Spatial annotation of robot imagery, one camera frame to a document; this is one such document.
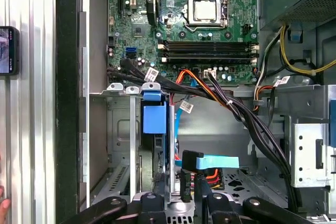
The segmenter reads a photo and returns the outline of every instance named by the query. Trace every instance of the phone screen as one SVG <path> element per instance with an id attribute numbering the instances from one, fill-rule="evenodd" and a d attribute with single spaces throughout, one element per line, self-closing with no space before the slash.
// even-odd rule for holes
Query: phone screen
<path id="1" fill-rule="evenodd" d="M 10 73 L 12 63 L 9 58 L 9 40 L 11 33 L 8 28 L 0 28 L 0 73 Z"/>

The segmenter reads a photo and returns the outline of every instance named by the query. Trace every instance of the cable bundle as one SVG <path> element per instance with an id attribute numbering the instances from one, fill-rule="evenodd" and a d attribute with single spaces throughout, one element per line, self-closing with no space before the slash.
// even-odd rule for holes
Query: cable bundle
<path id="1" fill-rule="evenodd" d="M 108 69 L 108 73 L 113 76 L 122 77 L 125 80 L 131 81 L 135 84 L 141 85 L 145 83 L 145 74 L 138 70 L 130 60 L 122 59 L 120 65 L 130 75 L 114 72 L 110 69 Z M 186 74 L 194 78 L 197 81 L 199 87 L 189 87 L 178 84 L 183 82 Z M 223 107 L 229 109 L 235 119 L 242 122 L 243 125 L 248 129 L 251 138 L 253 139 L 256 146 L 261 150 L 261 152 L 279 168 L 281 177 L 284 179 L 286 184 L 288 208 L 292 212 L 298 212 L 299 207 L 302 206 L 300 192 L 298 189 L 291 186 L 290 165 L 287 162 L 282 149 L 276 143 L 276 140 L 269 128 L 242 102 L 236 100 L 233 97 L 229 97 L 226 93 L 229 93 L 230 91 L 222 90 L 219 83 L 212 75 L 208 75 L 207 78 L 212 83 L 213 89 L 187 69 L 181 71 L 176 81 L 177 83 L 174 83 L 173 81 L 170 81 L 160 75 L 157 76 L 155 81 L 158 82 L 161 85 L 162 90 L 166 92 L 204 97 L 217 101 Z"/>

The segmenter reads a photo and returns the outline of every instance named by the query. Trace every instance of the green circuit board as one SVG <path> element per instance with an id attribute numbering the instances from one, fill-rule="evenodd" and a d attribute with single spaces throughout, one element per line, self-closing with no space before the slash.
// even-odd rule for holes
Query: green circuit board
<path id="1" fill-rule="evenodd" d="M 206 64 L 187 63 L 170 65 L 161 62 L 158 56 L 158 39 L 168 41 L 220 41 L 220 42 L 258 42 L 257 32 L 257 0 L 227 0 L 227 27 L 188 30 L 183 17 L 183 8 L 188 0 L 161 0 L 160 21 L 156 27 L 148 23 L 146 15 L 146 0 L 136 0 L 136 8 L 124 5 L 121 14 L 118 6 L 120 0 L 109 0 L 109 36 L 113 36 L 116 47 L 113 57 L 108 57 L 109 66 L 117 69 L 121 58 L 125 57 L 126 47 L 136 47 L 137 53 L 133 63 L 144 73 L 154 67 L 162 76 L 176 80 L 179 70 L 183 68 L 217 69 L 216 79 L 221 84 L 236 86 L 238 84 L 253 84 L 256 81 L 252 73 L 255 63 L 218 65 L 216 61 Z M 243 26 L 248 24 L 249 31 L 244 32 Z"/>

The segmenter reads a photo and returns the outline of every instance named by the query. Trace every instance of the white label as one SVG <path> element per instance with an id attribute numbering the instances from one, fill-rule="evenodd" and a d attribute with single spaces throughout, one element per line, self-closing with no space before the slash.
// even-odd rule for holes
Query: white label
<path id="1" fill-rule="evenodd" d="M 159 72 L 157 70 L 149 68 L 144 80 L 146 82 L 154 82 L 158 74 Z"/>
<path id="2" fill-rule="evenodd" d="M 280 82 L 281 82 L 281 79 L 280 79 L 280 80 L 277 80 L 277 82 L 273 85 L 273 87 L 277 87 L 277 86 L 279 86 Z"/>
<path id="3" fill-rule="evenodd" d="M 174 7 L 175 6 L 175 1 L 174 0 L 167 0 L 166 1 L 166 6 L 167 7 Z"/>
<path id="4" fill-rule="evenodd" d="M 290 76 L 285 76 L 281 79 L 280 84 L 286 84 L 289 81 Z"/>
<path id="5" fill-rule="evenodd" d="M 190 114 L 191 110 L 193 109 L 193 106 L 194 106 L 193 104 L 188 103 L 187 101 L 183 100 L 181 103 L 180 109 Z"/>

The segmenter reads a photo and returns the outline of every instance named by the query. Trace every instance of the yellow wire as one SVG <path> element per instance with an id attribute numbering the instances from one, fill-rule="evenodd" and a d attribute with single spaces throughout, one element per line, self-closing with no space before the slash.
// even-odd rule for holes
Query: yellow wire
<path id="1" fill-rule="evenodd" d="M 217 185 L 217 186 L 214 186 L 214 187 L 212 187 L 211 189 L 216 189 L 216 188 L 218 188 L 218 187 L 220 187 L 221 185 Z"/>
<path id="2" fill-rule="evenodd" d="M 304 69 L 299 69 L 294 67 L 293 65 L 291 65 L 287 59 L 286 56 L 286 50 L 285 50 L 285 34 L 286 34 L 286 27 L 283 26 L 282 31 L 280 33 L 280 49 L 281 49 L 281 54 L 283 57 L 283 60 L 285 61 L 285 63 L 288 65 L 289 68 L 291 68 L 292 70 L 299 72 L 299 73 L 306 73 L 306 74 L 312 74 L 315 75 L 315 73 L 318 72 L 322 72 L 327 70 L 328 68 L 331 68 L 332 66 L 336 65 L 336 60 L 333 60 L 332 62 L 330 62 L 329 64 L 325 65 L 322 68 L 316 69 L 316 70 L 304 70 Z"/>

